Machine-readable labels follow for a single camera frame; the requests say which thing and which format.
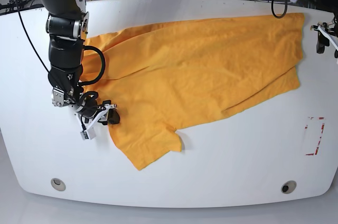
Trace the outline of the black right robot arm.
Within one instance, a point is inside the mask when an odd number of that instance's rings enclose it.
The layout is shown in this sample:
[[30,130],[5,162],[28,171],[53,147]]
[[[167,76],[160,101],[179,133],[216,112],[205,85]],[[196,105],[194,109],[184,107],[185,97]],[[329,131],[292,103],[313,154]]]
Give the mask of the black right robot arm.
[[[89,13],[86,0],[41,0],[49,12],[46,32],[50,37],[48,80],[53,87],[52,103],[57,107],[71,106],[79,115],[81,126],[88,122],[103,125],[119,124],[116,106],[110,100],[97,103],[96,91],[86,92],[85,86],[97,83],[104,75],[104,54],[96,47],[85,45]],[[89,81],[81,81],[82,58],[85,51],[99,55],[100,71]]]

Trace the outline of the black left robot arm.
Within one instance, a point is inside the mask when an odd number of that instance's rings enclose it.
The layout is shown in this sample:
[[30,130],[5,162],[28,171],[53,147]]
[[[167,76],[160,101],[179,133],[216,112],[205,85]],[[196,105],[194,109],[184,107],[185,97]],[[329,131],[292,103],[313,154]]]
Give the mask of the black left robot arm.
[[316,52],[322,54],[330,44],[334,46],[334,57],[337,59],[337,0],[315,0],[318,9],[333,13],[330,22],[318,22],[311,26],[317,32]]

